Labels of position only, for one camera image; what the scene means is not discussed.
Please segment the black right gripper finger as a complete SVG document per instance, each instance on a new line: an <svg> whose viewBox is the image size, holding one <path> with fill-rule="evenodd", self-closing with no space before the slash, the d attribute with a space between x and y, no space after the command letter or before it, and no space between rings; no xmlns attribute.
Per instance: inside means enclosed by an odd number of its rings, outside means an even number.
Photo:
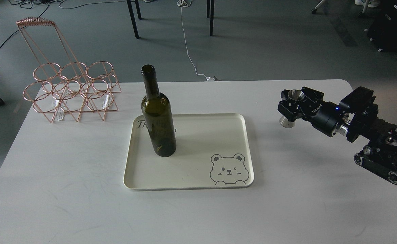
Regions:
<svg viewBox="0 0 397 244"><path fill-rule="evenodd" d="M297 89L285 89L281 92L281 101L302 101L302 91Z"/></svg>
<svg viewBox="0 0 397 244"><path fill-rule="evenodd" d="M280 101L278 103L278 111L290 122L294 122L296 119L302 118L302 114L299 109L299 102Z"/></svg>

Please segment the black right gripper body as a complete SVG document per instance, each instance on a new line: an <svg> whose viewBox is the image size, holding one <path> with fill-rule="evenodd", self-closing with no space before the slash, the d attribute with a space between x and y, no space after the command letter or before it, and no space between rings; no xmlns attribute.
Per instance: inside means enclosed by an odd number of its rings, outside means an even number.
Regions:
<svg viewBox="0 0 397 244"><path fill-rule="evenodd" d="M332 102L324 102L324 94L320 91L308 87L302 87L301 91L304 97L298 102L297 118L310 122L313 128L333 137L349 114Z"/></svg>

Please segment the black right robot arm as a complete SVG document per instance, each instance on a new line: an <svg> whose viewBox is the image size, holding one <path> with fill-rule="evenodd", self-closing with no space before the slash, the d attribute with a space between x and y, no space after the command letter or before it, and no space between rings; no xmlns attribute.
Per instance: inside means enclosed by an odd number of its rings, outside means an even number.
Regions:
<svg viewBox="0 0 397 244"><path fill-rule="evenodd" d="M341 134L349 142L358 136L369 140L354 155L357 165L397 184L397 125L378 118L373 90L358 87L339 104L324 102L324 94L308 87L283 90L278 111L280 125L291 128L297 119L310 122L312 127L333 137Z"/></svg>

